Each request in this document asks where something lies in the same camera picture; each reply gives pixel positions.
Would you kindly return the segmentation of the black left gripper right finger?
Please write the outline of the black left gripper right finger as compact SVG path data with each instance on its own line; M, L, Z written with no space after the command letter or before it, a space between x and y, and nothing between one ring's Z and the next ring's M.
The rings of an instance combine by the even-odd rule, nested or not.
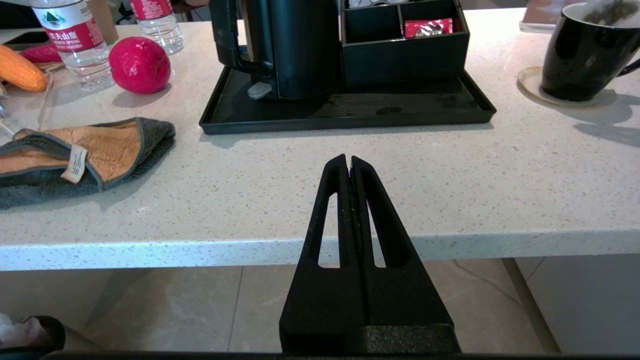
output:
M459 353L450 313L379 175L363 159L351 161L365 323L350 331L350 351Z

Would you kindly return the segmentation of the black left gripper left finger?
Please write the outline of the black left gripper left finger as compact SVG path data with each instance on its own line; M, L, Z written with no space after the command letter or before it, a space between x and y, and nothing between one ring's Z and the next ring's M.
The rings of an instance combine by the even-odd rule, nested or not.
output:
M337 197L339 267L319 265L331 196ZM345 155L325 164L310 223L279 319L284 353L351 353L349 340L366 322Z

